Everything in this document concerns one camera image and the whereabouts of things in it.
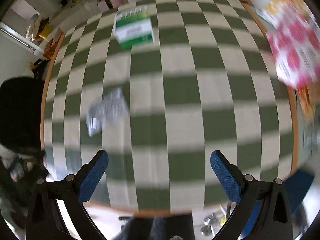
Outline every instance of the bag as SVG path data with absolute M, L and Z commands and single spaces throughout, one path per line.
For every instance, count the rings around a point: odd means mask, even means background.
M 319 28 L 311 26 L 291 5 L 288 5 L 275 31 L 267 33 L 276 59 L 279 81 L 293 88 L 306 86 L 320 76 Z
M 108 93 L 102 101 L 96 101 L 90 106 L 86 115 L 89 136 L 92 137 L 103 130 L 108 121 L 113 121 L 128 112 L 128 105 L 122 90 L 117 87 Z

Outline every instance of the clutter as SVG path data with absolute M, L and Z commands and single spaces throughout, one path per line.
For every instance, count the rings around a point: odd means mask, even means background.
M 124 100 L 121 88 L 117 87 L 108 93 L 101 102 L 95 102 L 90 106 L 86 115 L 89 136 L 92 137 L 103 130 L 107 121 L 113 121 L 126 113 L 128 113 L 128 105 Z
M 308 90 L 308 87 L 301 87 L 297 88 L 296 90 L 300 106 L 302 109 L 302 113 L 304 115 L 304 118 L 306 120 L 306 123 L 309 123 L 313 120 L 314 117 L 314 107 L 310 100 L 310 91 Z
M 52 27 L 49 25 L 49 17 L 44 18 L 43 15 L 35 14 L 31 19 L 32 23 L 28 27 L 26 39 L 41 41 L 52 32 Z
M 102 12 L 108 11 L 110 9 L 113 9 L 112 3 L 110 0 L 98 0 L 97 6 Z
M 52 41 L 52 45 L 54 46 L 56 44 L 56 42 L 59 41 L 60 37 L 62 35 L 62 30 L 60 29 L 60 27 L 58 28 L 56 34 L 53 37 L 53 41 Z
M 42 60 L 38 59 L 36 62 L 29 62 L 30 69 L 33 72 L 33 78 L 34 79 L 41 79 L 42 75 L 44 73 L 45 67 L 47 66 L 47 63 L 49 60 Z
M 316 82 L 320 76 L 320 30 L 291 5 L 281 14 L 275 31 L 267 33 L 276 59 L 278 79 L 293 88 Z
M 47 59 L 51 59 L 54 54 L 54 49 L 51 47 L 53 39 L 49 40 L 44 48 L 43 56 Z
M 61 0 L 60 4 L 62 7 L 65 7 L 68 4 L 68 0 Z
M 113 30 L 114 36 L 123 48 L 154 41 L 151 19 L 146 6 L 116 14 Z

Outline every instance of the checkered tablecloth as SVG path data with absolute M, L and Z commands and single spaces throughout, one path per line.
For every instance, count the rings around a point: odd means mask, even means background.
M 93 198 L 115 208 L 178 212 L 227 200 L 210 167 L 221 150 L 256 179 L 286 177 L 292 121 L 267 40 L 235 0 L 145 0 L 153 43 L 123 50 L 117 10 L 67 31 L 52 69 L 44 120 L 55 179 L 99 149 L 109 165 Z M 120 86 L 129 115 L 89 137 L 93 101 Z

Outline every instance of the floor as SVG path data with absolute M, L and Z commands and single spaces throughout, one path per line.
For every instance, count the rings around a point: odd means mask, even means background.
M 58 205 L 60 208 L 60 212 L 63 216 L 64 222 L 68 227 L 68 230 L 74 238 L 81 240 L 79 237 L 74 225 L 72 224 L 72 221 L 67 213 L 67 210 L 65 208 L 65 205 L 62 200 L 58 200 Z M 132 214 L 129 213 L 123 213 L 118 212 L 115 210 L 112 210 L 107 207 L 102 206 L 94 206 L 94 205 L 88 205 L 84 203 L 84 206 L 89 213 L 91 219 L 96 224 L 100 232 L 104 235 L 104 237 L 108 240 L 115 237 L 117 234 L 121 231 L 121 226 L 124 225 L 123 222 L 119 221 L 119 216 L 132 216 Z M 223 216 L 223 213 L 220 210 L 219 206 L 210 207 L 204 210 L 200 211 L 193 211 L 193 227 L 195 232 L 196 240 L 211 240 L 212 236 L 203 236 L 200 233 L 201 228 L 204 226 L 204 218 L 212 213 L 215 213 L 218 218 L 221 218 Z
M 81 21 L 85 21 L 100 13 L 100 10 L 96 5 L 97 0 L 82 0 L 76 3 L 73 7 L 71 7 L 71 3 L 69 2 L 57 15 L 55 15 L 53 19 L 51 19 L 50 24 L 52 27 L 56 28 L 66 19 L 68 19 L 69 24 L 71 24 L 73 21 L 75 24 L 79 24 Z

